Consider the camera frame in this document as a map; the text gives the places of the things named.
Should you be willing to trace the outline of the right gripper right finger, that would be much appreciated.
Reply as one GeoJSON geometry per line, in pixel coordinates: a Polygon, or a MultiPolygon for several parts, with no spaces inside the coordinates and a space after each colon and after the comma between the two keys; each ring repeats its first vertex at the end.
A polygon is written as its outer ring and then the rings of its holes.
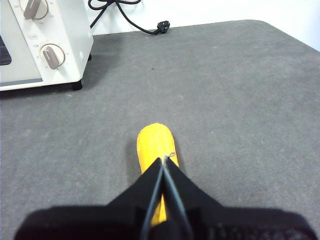
{"type": "Polygon", "coordinates": [[[168,219],[179,226],[219,226],[226,208],[201,190],[167,157],[164,160],[164,199],[168,219]]]}

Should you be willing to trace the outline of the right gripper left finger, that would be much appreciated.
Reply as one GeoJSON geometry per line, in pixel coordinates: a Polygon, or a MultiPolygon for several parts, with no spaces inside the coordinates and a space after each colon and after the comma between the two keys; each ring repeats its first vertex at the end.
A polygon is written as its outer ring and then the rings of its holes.
{"type": "Polygon", "coordinates": [[[162,160],[159,157],[154,159],[145,172],[107,207],[131,225],[156,226],[163,223],[162,167],[162,160]]]}

